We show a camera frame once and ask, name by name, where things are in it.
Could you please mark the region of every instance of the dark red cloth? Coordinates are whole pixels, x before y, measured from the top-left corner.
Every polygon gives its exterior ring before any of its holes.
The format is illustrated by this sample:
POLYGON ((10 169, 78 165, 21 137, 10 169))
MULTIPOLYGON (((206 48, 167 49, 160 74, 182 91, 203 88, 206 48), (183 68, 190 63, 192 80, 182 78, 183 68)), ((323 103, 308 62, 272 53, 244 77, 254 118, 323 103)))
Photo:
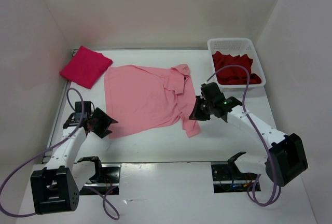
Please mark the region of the dark red cloth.
MULTIPOLYGON (((214 68, 216 71, 227 65, 241 65, 245 67, 250 74, 250 84, 260 84, 261 78, 251 73, 251 65, 253 64, 253 59, 250 59, 248 55, 236 57, 230 54, 221 54, 217 51, 212 55, 214 68)), ((229 67, 217 74, 217 80, 222 85, 245 85, 247 84, 247 74, 239 67, 229 67)))
POLYGON ((91 89, 113 61, 100 53, 81 46, 71 61, 60 71, 67 80, 91 89))

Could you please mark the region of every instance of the white plastic basket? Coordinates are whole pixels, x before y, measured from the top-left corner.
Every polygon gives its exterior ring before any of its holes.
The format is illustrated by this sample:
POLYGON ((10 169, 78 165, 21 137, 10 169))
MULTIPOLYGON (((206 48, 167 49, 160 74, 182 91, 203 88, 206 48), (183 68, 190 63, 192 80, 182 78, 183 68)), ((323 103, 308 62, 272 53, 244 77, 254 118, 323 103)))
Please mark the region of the white plastic basket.
MULTIPOLYGON (((261 78, 260 84, 249 84, 249 88, 262 87, 266 80, 259 62, 253 42, 248 38, 214 38, 207 41, 207 47, 211 57, 212 71, 215 72, 212 55, 219 51, 222 54, 230 54, 232 56, 247 54, 250 59, 253 59, 251 72, 257 74, 261 78)), ((217 77, 213 76, 211 81, 214 81, 220 88, 245 88, 246 85, 222 85, 217 81, 217 77)))

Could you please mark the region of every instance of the red folded cloth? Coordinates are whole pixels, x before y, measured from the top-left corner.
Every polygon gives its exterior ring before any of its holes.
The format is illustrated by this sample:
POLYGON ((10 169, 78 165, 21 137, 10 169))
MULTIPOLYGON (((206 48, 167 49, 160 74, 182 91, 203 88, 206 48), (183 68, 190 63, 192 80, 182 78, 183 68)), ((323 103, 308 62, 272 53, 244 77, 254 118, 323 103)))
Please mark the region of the red folded cloth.
POLYGON ((91 89, 107 68, 113 63, 100 53, 81 46, 71 61, 60 71, 67 80, 91 89))
MULTIPOLYGON (((249 71, 250 84, 261 83, 261 78, 258 75, 251 73, 253 59, 250 59, 248 55, 237 55, 236 57, 233 57, 230 54, 225 55, 217 51, 212 55, 212 58, 216 71, 227 65, 241 65, 249 71)), ((217 80, 222 85, 245 85, 247 84, 247 74, 239 67, 229 67, 217 74, 217 80)))

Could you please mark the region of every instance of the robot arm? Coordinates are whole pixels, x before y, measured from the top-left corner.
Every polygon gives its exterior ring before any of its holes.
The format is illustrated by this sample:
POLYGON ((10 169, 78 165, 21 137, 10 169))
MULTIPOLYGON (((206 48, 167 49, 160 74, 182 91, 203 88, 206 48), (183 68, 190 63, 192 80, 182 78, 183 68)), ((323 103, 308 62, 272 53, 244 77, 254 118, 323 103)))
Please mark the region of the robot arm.
POLYGON ((85 182, 96 182, 102 176, 98 157, 81 158, 77 163, 75 159, 89 132, 103 138, 111 132, 109 125, 117 121, 99 108, 92 112, 91 102, 84 102, 84 105, 85 112, 82 113, 81 102, 75 103, 75 112, 63 125, 62 139, 73 132, 83 115, 81 126, 55 150, 44 168, 34 171, 30 177, 37 214, 74 211, 78 205, 79 191, 85 182))
MULTIPOLYGON (((203 84, 202 96, 196 96, 196 103, 189 119, 210 120, 210 115, 231 123, 262 145, 259 136, 246 115, 250 115, 261 132, 274 162, 278 186, 285 186, 308 168, 302 140, 296 134, 286 135, 260 120, 251 112, 244 112, 242 103, 235 97, 225 98, 218 85, 213 82, 203 84)), ((264 157, 253 156, 245 151, 228 160, 232 174, 267 174, 273 180, 271 165, 264 157)))

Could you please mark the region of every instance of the white table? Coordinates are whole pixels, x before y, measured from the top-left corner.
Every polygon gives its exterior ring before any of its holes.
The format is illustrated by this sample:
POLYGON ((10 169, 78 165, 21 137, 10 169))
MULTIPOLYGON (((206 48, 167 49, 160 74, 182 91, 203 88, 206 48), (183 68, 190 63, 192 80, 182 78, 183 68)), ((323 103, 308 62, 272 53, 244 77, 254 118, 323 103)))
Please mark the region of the white table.
MULTIPOLYGON (((113 59, 112 66, 135 64, 170 68, 188 64, 196 94, 212 73, 206 50, 107 50, 100 51, 113 59)), ((104 77, 91 90, 75 83, 84 100, 93 101, 105 110, 104 77)), ((225 93, 240 98, 241 92, 225 93)), ((78 97, 72 93, 72 101, 78 97)), ((274 126, 264 88, 250 90, 247 108, 274 126)), ((68 103, 62 107, 52 144, 61 138, 61 126, 71 113, 68 103)), ((211 164, 205 161, 227 160, 239 151, 263 154, 263 148, 246 138, 238 129, 220 119, 200 122, 202 132, 188 138, 181 124, 151 129, 124 138, 99 140, 89 134, 78 158, 99 156, 102 162, 124 163, 121 168, 120 194, 109 197, 121 213, 118 223, 316 223, 301 177, 283 188, 280 199, 261 208, 246 193, 213 193, 211 164)), ((267 177, 260 180, 266 200, 272 188, 267 177)), ((28 184, 20 213, 33 211, 28 184)), ((18 219, 17 224, 109 223, 98 196, 81 196, 73 213, 50 214, 18 219)))

